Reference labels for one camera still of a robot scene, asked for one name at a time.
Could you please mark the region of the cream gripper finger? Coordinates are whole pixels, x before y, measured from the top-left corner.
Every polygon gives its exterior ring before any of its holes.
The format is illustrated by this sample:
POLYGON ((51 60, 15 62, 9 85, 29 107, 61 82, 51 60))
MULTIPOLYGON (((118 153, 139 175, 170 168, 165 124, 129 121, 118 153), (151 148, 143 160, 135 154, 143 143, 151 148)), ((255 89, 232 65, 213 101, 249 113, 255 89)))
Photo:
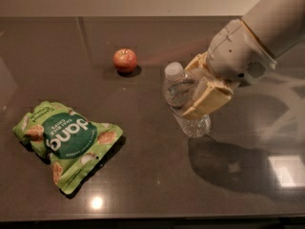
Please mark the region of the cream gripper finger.
POLYGON ((203 77, 182 116, 187 119, 198 119, 203 115, 213 113, 232 99, 234 90, 239 85, 239 82, 203 77))
POLYGON ((209 71, 206 65, 207 54, 205 52, 198 54, 185 68, 186 73, 197 78, 208 76, 209 71))

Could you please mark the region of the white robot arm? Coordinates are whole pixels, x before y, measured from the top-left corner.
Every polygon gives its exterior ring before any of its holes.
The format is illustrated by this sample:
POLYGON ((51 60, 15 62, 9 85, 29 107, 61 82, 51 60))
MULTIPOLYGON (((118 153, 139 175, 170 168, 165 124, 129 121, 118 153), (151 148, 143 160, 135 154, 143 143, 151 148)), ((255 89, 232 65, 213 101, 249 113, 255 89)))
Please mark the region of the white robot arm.
POLYGON ((187 66, 201 69, 203 78, 183 116, 198 119, 223 107, 236 88, 257 83, 275 69, 279 56, 304 39, 305 0, 260 0, 187 66))

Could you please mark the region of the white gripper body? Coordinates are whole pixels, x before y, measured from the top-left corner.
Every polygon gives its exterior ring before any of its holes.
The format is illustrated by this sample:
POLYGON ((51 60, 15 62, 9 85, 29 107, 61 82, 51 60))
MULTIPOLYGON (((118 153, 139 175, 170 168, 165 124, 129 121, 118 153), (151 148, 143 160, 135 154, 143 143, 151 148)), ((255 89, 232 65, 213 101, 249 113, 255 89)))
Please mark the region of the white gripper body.
POLYGON ((217 76, 241 86, 257 83, 276 66, 240 19, 230 21, 213 38, 206 62, 217 76))

